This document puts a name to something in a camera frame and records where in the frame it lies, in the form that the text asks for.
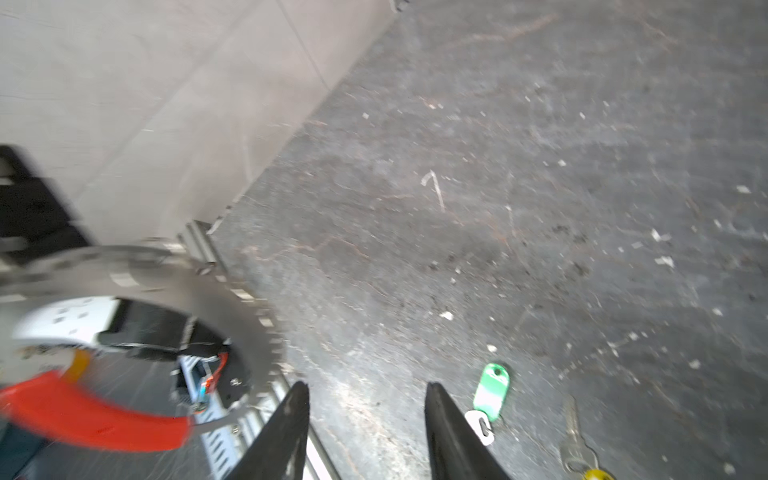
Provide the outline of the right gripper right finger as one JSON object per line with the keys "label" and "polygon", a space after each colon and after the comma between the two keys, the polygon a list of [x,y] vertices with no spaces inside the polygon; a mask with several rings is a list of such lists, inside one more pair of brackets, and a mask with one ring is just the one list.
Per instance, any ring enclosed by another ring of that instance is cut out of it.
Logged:
{"label": "right gripper right finger", "polygon": [[511,479],[440,383],[427,384],[424,414],[432,479]]}

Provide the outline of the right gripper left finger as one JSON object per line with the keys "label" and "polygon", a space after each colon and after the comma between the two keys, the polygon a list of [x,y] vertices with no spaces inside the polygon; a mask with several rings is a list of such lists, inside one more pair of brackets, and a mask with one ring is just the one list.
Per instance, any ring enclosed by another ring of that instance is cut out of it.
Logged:
{"label": "right gripper left finger", "polygon": [[310,424],[310,393],[296,382],[227,480],[303,478]]}

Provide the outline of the green key tag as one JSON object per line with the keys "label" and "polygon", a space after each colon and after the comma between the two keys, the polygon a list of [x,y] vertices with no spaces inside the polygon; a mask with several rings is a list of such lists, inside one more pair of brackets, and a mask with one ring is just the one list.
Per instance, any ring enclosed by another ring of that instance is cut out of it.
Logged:
{"label": "green key tag", "polygon": [[486,364],[474,393],[472,408],[464,414],[470,429],[485,447],[495,441],[493,424],[501,417],[511,380],[511,374],[504,365]]}

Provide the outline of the yellow key tag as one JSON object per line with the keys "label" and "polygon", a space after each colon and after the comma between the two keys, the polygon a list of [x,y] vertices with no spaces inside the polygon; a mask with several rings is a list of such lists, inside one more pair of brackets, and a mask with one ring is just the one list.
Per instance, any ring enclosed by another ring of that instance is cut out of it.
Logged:
{"label": "yellow key tag", "polygon": [[602,469],[596,452],[590,448],[580,431],[578,408],[575,398],[566,395],[563,403],[565,437],[559,447],[560,462],[569,479],[614,480],[612,474]]}

